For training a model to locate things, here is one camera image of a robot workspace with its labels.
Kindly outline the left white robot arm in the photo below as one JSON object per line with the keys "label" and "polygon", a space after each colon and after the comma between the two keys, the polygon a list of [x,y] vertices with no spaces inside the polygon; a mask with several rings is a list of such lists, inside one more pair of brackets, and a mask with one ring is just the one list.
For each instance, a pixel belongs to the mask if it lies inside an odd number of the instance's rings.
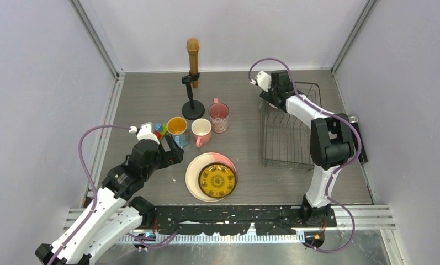
{"label": "left white robot arm", "polygon": [[154,171],[181,163],[184,151],[165,135],[166,151],[150,133],[139,138],[125,161],[112,168],[95,197],[71,227],[52,244],[41,244],[35,255],[42,264],[95,264],[131,230],[154,224],[155,207],[135,196]]}

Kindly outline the plain pink mug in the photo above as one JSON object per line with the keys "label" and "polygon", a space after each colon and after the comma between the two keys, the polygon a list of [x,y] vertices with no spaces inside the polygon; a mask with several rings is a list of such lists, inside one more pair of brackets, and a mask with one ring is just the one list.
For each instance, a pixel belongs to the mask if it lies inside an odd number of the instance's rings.
{"label": "plain pink mug", "polygon": [[207,119],[196,119],[192,122],[191,131],[195,138],[195,145],[197,148],[208,144],[211,140],[212,125]]}

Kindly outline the large pink cream plate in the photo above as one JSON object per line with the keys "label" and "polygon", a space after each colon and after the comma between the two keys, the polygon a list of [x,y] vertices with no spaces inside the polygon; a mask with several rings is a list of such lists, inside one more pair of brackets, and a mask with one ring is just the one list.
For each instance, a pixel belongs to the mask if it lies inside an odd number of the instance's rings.
{"label": "large pink cream plate", "polygon": [[224,164],[230,166],[236,172],[236,168],[235,168],[234,164],[226,156],[224,156],[220,153],[216,153],[216,152],[207,152],[207,153],[204,153],[204,154],[197,156],[189,164],[189,166],[187,167],[187,170],[186,170],[186,174],[185,174],[185,183],[186,183],[186,186],[187,186],[189,192],[194,197],[196,197],[197,199],[199,199],[203,202],[213,203],[213,202],[218,202],[222,199],[215,199],[215,198],[210,198],[210,197],[206,196],[200,190],[199,185],[198,185],[198,176],[199,176],[200,170],[210,163],[224,163]]}

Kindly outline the blue butterfly mug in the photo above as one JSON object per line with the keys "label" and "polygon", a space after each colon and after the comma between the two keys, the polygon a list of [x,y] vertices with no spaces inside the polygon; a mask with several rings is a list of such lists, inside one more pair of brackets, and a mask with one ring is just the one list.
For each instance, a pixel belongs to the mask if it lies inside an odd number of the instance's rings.
{"label": "blue butterfly mug", "polygon": [[173,117],[167,123],[167,130],[172,135],[176,144],[183,148],[190,142],[188,123],[182,117]]}

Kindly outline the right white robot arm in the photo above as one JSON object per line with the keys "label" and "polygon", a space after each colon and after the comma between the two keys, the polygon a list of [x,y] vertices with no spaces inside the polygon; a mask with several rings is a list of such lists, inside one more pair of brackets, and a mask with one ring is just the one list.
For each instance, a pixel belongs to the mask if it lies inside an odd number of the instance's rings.
{"label": "right white robot arm", "polygon": [[316,226],[330,213],[331,193],[339,172],[355,157],[355,129],[347,115],[324,110],[297,90],[286,70],[260,71],[254,81],[262,89],[262,99],[296,117],[310,129],[314,172],[310,188],[302,199],[300,219],[307,226]]}

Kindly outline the yellow plate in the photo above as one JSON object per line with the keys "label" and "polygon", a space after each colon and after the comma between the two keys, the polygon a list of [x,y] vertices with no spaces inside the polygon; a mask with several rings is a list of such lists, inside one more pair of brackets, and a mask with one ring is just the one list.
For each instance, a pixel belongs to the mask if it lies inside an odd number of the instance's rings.
{"label": "yellow plate", "polygon": [[222,199],[229,196],[238,184],[236,172],[224,163],[210,163],[200,170],[198,185],[208,197]]}

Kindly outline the pink patterned mug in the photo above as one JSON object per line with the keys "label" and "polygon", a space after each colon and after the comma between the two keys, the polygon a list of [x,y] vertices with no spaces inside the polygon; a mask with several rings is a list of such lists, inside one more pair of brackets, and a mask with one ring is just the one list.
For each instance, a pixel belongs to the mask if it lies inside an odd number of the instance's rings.
{"label": "pink patterned mug", "polygon": [[229,127],[230,110],[225,103],[218,98],[213,99],[213,104],[208,110],[212,131],[215,133],[224,133]]}

